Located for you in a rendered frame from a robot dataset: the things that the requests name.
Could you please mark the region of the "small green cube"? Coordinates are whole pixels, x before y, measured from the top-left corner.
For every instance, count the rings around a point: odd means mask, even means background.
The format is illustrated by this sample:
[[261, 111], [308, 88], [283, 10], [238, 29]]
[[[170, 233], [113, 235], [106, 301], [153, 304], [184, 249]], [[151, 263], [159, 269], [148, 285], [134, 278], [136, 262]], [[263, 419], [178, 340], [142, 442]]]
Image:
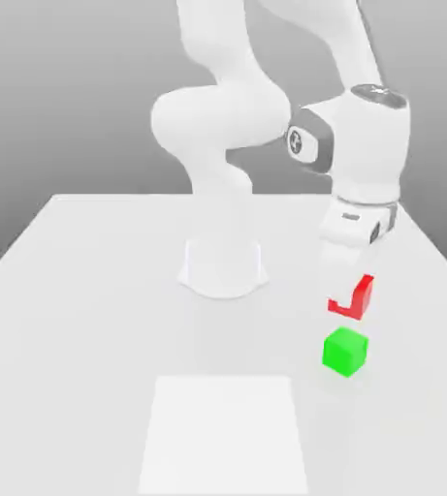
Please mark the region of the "small green cube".
[[322, 363], [343, 377], [351, 377], [366, 362], [368, 338], [345, 326], [324, 341]]

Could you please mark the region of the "small red cube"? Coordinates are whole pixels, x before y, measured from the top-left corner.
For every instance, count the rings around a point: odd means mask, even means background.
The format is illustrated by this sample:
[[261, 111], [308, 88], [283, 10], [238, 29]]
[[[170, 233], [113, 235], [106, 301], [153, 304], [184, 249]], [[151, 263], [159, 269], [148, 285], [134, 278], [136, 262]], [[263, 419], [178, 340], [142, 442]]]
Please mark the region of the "small red cube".
[[335, 300], [329, 299], [328, 311], [360, 321], [370, 303], [373, 280], [372, 275], [365, 274], [351, 294], [350, 305], [348, 307], [340, 306]]

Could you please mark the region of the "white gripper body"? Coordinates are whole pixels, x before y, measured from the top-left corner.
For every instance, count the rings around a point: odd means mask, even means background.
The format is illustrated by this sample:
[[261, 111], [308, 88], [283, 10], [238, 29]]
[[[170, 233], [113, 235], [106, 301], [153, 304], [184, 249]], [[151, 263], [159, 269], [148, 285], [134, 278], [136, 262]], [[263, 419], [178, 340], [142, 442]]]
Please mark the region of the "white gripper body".
[[318, 261], [319, 278], [361, 278], [365, 274], [364, 254], [364, 250], [359, 247], [322, 240]]

